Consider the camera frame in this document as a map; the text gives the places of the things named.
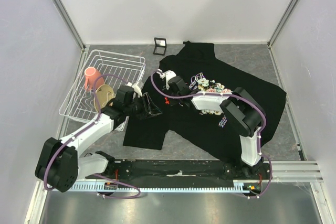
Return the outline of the black printed t-shirt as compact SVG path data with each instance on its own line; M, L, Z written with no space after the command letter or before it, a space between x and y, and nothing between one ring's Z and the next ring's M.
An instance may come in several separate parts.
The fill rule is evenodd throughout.
M229 93L242 87L265 112L267 123L261 143L272 139L285 107L286 93L275 84L217 59L213 44L187 41L178 54L163 58L159 67L162 71L174 71L190 89ZM162 95L169 93L164 86L157 74L146 79L142 90L163 113L145 120L129 118L123 145L161 150L166 133L174 131L223 162L239 162L242 152L239 135L226 116L169 106Z

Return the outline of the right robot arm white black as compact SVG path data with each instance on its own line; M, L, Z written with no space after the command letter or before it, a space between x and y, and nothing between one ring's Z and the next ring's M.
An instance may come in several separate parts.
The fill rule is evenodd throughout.
M229 93L191 91L183 79L172 71L159 75L165 87L174 95L162 95L190 103L196 110L223 112L233 129L239 134L241 144L241 174L248 179L259 173L261 160L261 132L266 125L266 117L255 99L242 87Z

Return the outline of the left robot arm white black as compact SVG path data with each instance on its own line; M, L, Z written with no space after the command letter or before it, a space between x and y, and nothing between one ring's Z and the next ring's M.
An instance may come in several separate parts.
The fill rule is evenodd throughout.
M99 174L111 178L115 165L111 156L97 153L82 157L82 153L99 138L114 131L127 117L143 120L162 114L148 93L138 94L134 87L121 86L114 98L107 102L96 101L98 114L73 133L57 140L47 139L35 169L46 190L62 193L69 190L79 178Z

